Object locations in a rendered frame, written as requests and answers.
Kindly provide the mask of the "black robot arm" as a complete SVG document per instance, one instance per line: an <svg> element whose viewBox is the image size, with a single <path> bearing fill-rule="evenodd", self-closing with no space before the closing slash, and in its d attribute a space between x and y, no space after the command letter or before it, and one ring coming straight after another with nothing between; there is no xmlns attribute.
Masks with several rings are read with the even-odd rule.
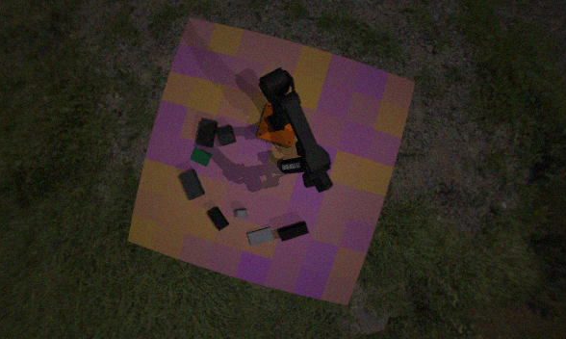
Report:
<svg viewBox="0 0 566 339"><path fill-rule="evenodd" d="M315 140L301 108L294 78L287 70L282 70L280 67L259 80L263 96L272 108L272 115L267 117L271 129L285 130L285 125L290 123L301 147L300 157L307 176L313 181L319 193L331 189L333 184L327 173L332 165L330 155ZM290 86L292 92L286 94Z"/></svg>

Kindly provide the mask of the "dark grey switch controller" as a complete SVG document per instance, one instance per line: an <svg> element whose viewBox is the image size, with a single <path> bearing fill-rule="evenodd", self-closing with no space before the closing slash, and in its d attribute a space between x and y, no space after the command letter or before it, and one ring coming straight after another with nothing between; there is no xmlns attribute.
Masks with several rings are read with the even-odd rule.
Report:
<svg viewBox="0 0 566 339"><path fill-rule="evenodd" d="M301 169L300 159L301 157L283 160L280 164L280 170L285 173L298 173L298 172L306 172Z"/></svg>

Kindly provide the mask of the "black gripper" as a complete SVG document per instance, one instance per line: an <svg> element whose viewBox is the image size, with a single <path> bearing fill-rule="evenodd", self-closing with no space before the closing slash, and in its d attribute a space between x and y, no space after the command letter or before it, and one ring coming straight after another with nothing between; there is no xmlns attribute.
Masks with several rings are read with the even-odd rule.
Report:
<svg viewBox="0 0 566 339"><path fill-rule="evenodd" d="M296 142L296 152L297 152L297 155L299 155L299 156L300 156L300 150L301 150L300 144L299 144L299 142ZM303 171L305 171L305 169L304 169L304 167L303 167L303 165L302 165L302 159L300 158L299 160L300 160L300 164L301 164L301 169L302 169ZM313 183L313 181L310 180L309 177L307 176L306 172L304 172L304 173L302 174L302 178L303 178L304 187L310 188L310 187L314 187L314 186L315 186L314 183Z"/></svg>

